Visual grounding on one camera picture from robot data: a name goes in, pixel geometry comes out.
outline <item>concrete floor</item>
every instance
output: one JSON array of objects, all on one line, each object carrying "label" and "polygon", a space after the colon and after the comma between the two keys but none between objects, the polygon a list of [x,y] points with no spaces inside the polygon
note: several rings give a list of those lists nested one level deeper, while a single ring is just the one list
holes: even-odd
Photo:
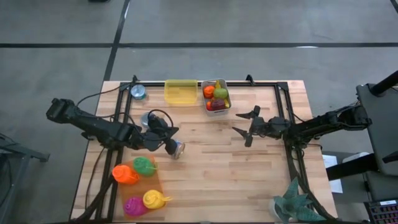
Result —
[{"label": "concrete floor", "polygon": [[[0,44],[112,43],[123,2],[0,0]],[[397,24],[389,0],[131,0],[121,42],[398,42]],[[110,51],[0,48],[0,132],[51,153],[46,164],[30,163],[12,223],[68,219],[87,142],[45,112],[54,97],[78,101],[98,92]],[[313,114],[322,114],[352,103],[356,85],[397,70],[396,55],[389,47],[119,49],[111,80],[305,80]],[[97,101],[81,107],[94,113]],[[322,144],[326,151],[372,150],[365,132],[330,134]],[[364,216],[336,204],[345,220]]]}]

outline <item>butcher block tabletop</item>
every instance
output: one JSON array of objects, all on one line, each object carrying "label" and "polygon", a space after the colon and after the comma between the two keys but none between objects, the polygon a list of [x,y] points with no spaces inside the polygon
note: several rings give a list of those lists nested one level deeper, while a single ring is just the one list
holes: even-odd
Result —
[{"label": "butcher block tabletop", "polygon": [[[283,81],[289,84],[294,113],[302,119],[311,119],[312,113],[301,80]],[[104,82],[102,91],[118,87],[120,82]],[[194,105],[170,106],[164,100],[163,87],[146,87],[147,98],[133,100],[130,115],[137,125],[140,117],[152,109],[166,111],[180,130],[173,136],[186,144],[178,160],[172,160],[164,147],[153,152],[159,179],[165,196],[173,200],[164,208],[147,213],[129,222],[274,222],[269,212],[273,196],[283,195],[290,183],[284,143],[282,140],[254,137],[251,147],[232,127],[248,130],[250,120],[235,116],[248,113],[255,105],[261,107],[260,116],[267,121],[278,116],[275,90],[267,86],[228,87],[232,107],[227,115],[209,117],[198,89]],[[122,110],[127,98],[122,103]],[[286,108],[283,91],[282,104]],[[96,115],[105,116],[115,111],[118,91],[102,94]],[[85,207],[86,190],[95,160],[102,147],[90,141],[81,171],[71,218],[81,215]],[[328,177],[318,146],[305,150],[305,167],[309,186],[329,214],[337,217]],[[132,161],[150,153],[147,149],[135,151],[124,148],[123,162]],[[102,154],[89,191],[89,204],[101,185],[106,153]],[[103,215],[108,211],[110,190],[104,200]],[[118,191],[114,222],[126,222]]]}]

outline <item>potted plant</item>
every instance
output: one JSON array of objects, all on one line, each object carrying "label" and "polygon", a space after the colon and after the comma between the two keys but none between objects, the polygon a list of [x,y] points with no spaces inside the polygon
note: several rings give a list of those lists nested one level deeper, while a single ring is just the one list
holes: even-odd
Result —
[{"label": "potted plant", "polygon": [[283,197],[275,196],[270,201],[269,209],[277,218],[280,218],[284,224],[290,219],[316,222],[325,220],[322,216],[306,207],[312,203],[307,199],[308,194],[299,195],[299,183],[297,177],[290,183]]}]

